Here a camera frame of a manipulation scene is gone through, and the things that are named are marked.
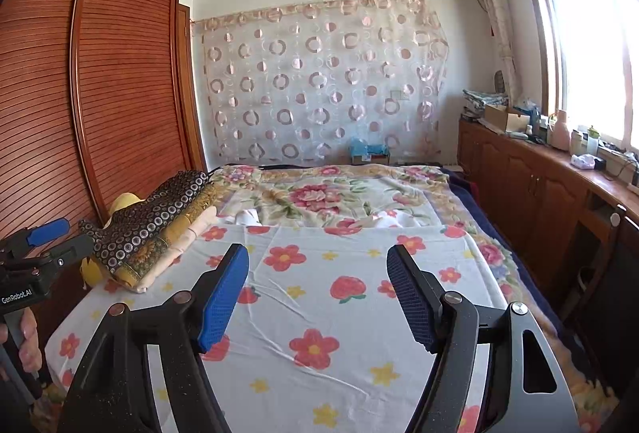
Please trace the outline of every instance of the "cardboard box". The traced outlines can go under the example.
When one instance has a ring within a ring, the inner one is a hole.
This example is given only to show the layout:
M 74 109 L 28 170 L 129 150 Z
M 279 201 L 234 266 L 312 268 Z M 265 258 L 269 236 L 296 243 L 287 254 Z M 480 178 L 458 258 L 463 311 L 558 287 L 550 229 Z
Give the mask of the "cardboard box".
M 355 166 L 371 164 L 388 166 L 391 164 L 391 157 L 386 154 L 371 154 L 371 160 L 364 161 L 361 156 L 353 156 L 351 157 L 351 164 Z
M 502 132 L 525 132 L 530 116 L 505 105 L 486 105 L 484 119 Z

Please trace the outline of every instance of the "window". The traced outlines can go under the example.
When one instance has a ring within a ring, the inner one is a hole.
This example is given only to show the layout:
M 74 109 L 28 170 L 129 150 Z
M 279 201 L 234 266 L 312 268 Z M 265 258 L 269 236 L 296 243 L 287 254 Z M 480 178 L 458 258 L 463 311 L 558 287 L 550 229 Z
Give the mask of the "window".
M 564 109 L 574 127 L 592 125 L 603 139 L 639 149 L 639 0 L 534 1 L 544 110 Z

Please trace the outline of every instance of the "human hand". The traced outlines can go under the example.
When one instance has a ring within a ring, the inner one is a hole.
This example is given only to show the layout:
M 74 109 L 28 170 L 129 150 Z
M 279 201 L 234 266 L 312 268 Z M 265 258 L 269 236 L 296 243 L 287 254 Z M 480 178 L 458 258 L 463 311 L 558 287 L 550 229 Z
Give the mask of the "human hand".
M 38 348 L 38 326 L 36 317 L 29 307 L 24 309 L 20 330 L 24 334 L 24 342 L 20 346 L 19 357 L 25 372 L 37 372 L 42 368 L 42 353 Z M 7 340 L 8 330 L 5 324 L 0 325 L 0 345 Z

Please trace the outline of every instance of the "wall socket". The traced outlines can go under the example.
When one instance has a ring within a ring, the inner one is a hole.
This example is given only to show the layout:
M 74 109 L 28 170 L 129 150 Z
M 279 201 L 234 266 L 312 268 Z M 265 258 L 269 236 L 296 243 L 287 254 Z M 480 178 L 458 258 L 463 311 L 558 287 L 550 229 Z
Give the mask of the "wall socket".
M 408 101 L 410 99 L 408 97 L 408 93 L 400 89 L 392 90 L 391 98 L 394 99 L 395 101 Z

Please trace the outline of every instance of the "wooden wardrobe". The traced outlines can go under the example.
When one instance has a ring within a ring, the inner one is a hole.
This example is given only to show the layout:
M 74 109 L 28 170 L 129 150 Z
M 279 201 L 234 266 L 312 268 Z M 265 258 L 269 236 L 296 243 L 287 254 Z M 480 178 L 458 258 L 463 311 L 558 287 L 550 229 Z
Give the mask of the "wooden wardrobe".
M 104 223 L 119 194 L 144 198 L 178 170 L 204 168 L 183 94 L 189 21 L 177 14 L 178 0 L 2 2 L 0 237 L 58 217 L 73 232 L 81 218 Z M 72 266 L 40 306 L 41 344 L 81 287 Z

